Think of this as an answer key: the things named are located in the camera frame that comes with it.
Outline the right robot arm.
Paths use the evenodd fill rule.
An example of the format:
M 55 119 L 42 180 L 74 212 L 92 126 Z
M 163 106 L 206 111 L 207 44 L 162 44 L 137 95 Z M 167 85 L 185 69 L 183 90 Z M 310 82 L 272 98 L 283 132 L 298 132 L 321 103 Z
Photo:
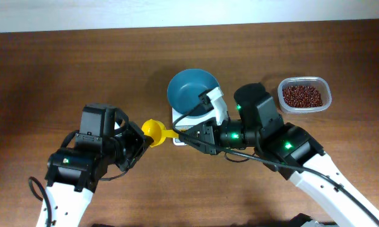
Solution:
M 205 154 L 222 151 L 263 163 L 309 195 L 338 226 L 379 226 L 379 210 L 306 130 L 284 122 L 262 84 L 240 87 L 234 99 L 240 119 L 205 120 L 178 138 Z

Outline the yellow plastic measuring scoop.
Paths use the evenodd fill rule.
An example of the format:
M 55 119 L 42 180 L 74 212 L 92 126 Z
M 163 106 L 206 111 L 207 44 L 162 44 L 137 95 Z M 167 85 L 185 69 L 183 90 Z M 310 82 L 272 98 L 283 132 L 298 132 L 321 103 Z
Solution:
M 149 136 L 153 139 L 153 142 L 150 144 L 151 148 L 161 145 L 167 138 L 178 138 L 178 134 L 175 131 L 167 129 L 165 125 L 158 120 L 147 120 L 142 125 L 141 130 L 146 136 Z

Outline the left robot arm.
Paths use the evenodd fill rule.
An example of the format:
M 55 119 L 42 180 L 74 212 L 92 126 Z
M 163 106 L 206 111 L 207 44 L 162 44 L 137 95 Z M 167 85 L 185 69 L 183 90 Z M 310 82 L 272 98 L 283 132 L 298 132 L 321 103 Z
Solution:
M 85 105 L 80 128 L 48 159 L 37 226 L 78 226 L 98 183 L 107 180 L 108 167 L 126 174 L 152 142 L 121 109 Z

